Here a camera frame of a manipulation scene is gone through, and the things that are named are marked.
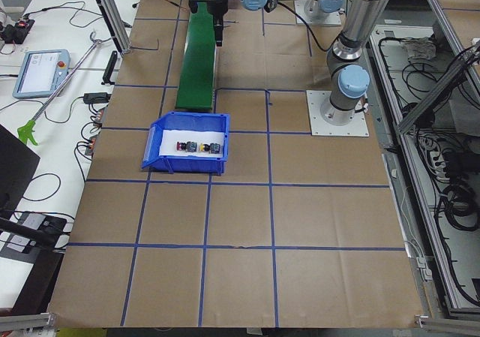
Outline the side black gripper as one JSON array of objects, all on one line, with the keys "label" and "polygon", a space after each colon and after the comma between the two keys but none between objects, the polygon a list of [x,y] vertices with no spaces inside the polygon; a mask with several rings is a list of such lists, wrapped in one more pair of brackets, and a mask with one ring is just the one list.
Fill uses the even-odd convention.
[{"label": "side black gripper", "polygon": [[214,39],[217,47],[223,45],[224,20],[228,11],[228,0],[206,0],[208,12],[214,16]]}]

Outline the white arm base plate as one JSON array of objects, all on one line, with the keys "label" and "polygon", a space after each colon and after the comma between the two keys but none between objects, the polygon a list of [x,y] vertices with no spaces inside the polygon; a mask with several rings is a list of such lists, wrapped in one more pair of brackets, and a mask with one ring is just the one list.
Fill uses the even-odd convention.
[{"label": "white arm base plate", "polygon": [[358,102],[352,111],[336,110],[330,91],[307,90],[311,134],[315,137],[369,137],[365,113]]}]

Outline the side silver robot arm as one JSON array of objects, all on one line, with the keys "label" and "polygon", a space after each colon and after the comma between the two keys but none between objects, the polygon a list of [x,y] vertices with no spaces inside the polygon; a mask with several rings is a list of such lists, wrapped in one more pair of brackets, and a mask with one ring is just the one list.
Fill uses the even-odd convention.
[{"label": "side silver robot arm", "polygon": [[[282,1],[240,0],[249,11],[272,12]],[[356,64],[388,0],[353,0],[345,24],[327,49],[327,65],[331,74],[332,91],[320,107],[322,118],[332,125],[349,124],[356,105],[370,84],[368,72]]]}]

